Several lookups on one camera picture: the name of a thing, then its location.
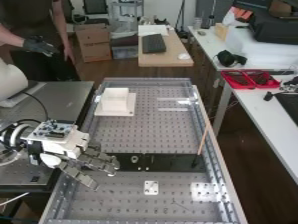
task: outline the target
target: wooden stick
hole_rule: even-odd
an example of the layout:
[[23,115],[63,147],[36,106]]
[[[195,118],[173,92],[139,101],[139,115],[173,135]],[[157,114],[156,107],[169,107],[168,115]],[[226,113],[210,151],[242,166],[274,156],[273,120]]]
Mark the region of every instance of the wooden stick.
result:
[[204,131],[202,140],[201,140],[200,147],[198,147],[198,155],[201,155],[201,153],[202,153],[202,147],[204,147],[205,139],[208,136],[209,126],[210,126],[210,122],[208,122],[205,131]]

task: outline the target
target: person's arm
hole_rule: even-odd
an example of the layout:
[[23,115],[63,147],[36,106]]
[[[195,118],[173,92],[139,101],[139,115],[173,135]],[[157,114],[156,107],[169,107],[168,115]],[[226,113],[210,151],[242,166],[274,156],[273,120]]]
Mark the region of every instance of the person's arm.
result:
[[72,62],[75,63],[72,47],[68,40],[67,22],[65,22],[65,17],[63,12],[61,0],[53,0],[53,22],[55,22],[55,26],[57,28],[60,37],[63,39],[65,61],[69,57],[72,59]]
[[0,24],[0,42],[16,47],[23,47],[24,38],[11,33],[11,31]]

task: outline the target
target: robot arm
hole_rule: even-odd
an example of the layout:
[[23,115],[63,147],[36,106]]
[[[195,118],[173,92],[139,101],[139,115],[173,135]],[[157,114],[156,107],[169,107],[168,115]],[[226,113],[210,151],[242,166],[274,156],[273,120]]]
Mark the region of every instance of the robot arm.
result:
[[109,176],[115,176],[120,169],[116,157],[100,152],[99,147],[89,147],[89,134],[80,132],[72,124],[47,121],[32,130],[28,124],[16,123],[6,129],[0,140],[16,150],[27,148],[32,165],[44,162],[93,190],[99,183],[77,166],[100,170]]

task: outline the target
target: cardboard box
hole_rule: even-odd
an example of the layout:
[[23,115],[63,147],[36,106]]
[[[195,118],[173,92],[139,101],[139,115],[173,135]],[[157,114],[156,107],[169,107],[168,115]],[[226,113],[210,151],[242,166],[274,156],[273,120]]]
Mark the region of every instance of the cardboard box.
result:
[[105,24],[77,25],[75,31],[84,62],[111,60],[109,27]]
[[226,34],[229,31],[229,27],[225,26],[222,23],[216,24],[216,35],[220,37],[221,40],[226,40]]

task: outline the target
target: computer monitor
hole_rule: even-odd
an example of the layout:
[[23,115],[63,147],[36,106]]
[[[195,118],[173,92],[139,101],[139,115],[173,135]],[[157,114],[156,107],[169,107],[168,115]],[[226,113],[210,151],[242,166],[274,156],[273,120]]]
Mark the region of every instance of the computer monitor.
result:
[[84,0],[85,14],[108,14],[107,0]]
[[254,11],[257,10],[268,10],[270,8],[273,0],[234,0],[233,5],[237,8],[246,9]]

